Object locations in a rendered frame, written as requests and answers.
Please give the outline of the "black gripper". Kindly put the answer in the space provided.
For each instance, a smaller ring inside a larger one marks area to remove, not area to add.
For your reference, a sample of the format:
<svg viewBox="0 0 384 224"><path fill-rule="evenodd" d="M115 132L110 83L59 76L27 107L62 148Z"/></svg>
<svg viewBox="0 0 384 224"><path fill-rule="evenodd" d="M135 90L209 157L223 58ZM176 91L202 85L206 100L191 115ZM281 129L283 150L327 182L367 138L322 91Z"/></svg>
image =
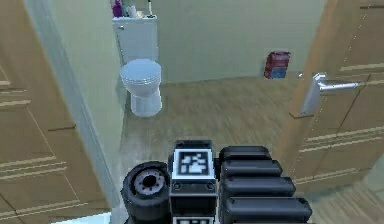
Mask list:
<svg viewBox="0 0 384 224"><path fill-rule="evenodd" d="M170 224L167 164L144 162L131 169L120 191L128 220L124 224Z"/></svg>

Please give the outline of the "white toilet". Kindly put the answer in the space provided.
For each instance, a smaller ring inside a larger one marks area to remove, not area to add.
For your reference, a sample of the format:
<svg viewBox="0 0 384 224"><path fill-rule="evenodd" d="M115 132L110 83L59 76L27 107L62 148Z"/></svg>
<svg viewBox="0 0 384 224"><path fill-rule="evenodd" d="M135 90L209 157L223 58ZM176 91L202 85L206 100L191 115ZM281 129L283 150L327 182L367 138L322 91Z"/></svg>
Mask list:
<svg viewBox="0 0 384 224"><path fill-rule="evenodd" d="M151 117L162 109L158 60L157 17L113 18L122 68L120 78L130 93L131 111L138 117Z"/></svg>

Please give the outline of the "brown wooden room door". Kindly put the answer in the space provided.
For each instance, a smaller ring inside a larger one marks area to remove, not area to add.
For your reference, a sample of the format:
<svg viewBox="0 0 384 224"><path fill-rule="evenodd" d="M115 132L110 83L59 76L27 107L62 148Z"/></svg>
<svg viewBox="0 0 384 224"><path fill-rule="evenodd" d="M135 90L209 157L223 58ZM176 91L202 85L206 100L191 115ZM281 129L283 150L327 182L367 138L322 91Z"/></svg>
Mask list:
<svg viewBox="0 0 384 224"><path fill-rule="evenodd" d="M315 73L355 89L322 92L300 114ZM362 180L384 155L384 0L327 0L275 157L298 192Z"/></svg>
<svg viewBox="0 0 384 224"><path fill-rule="evenodd" d="M0 0L0 224L110 209L24 0Z"/></svg>

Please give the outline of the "red and blue bin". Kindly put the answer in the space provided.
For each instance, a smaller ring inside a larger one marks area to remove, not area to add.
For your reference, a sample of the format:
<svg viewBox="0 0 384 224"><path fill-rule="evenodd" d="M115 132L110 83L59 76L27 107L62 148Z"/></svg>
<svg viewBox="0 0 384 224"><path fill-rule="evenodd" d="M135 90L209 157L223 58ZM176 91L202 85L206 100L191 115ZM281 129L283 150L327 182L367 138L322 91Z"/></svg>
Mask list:
<svg viewBox="0 0 384 224"><path fill-rule="evenodd" d="M291 53L288 51L272 51L268 54L264 76L267 79L284 78L287 73Z"/></svg>

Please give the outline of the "purple bottle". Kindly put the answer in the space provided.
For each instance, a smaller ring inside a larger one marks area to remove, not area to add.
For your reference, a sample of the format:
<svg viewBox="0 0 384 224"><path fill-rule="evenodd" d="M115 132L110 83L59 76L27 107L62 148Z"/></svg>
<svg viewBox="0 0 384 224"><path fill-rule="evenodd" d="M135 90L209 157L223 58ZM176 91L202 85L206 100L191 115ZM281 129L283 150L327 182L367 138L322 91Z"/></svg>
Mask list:
<svg viewBox="0 0 384 224"><path fill-rule="evenodd" d="M119 18L123 16L122 4L120 0L115 0L112 10L115 17Z"/></svg>

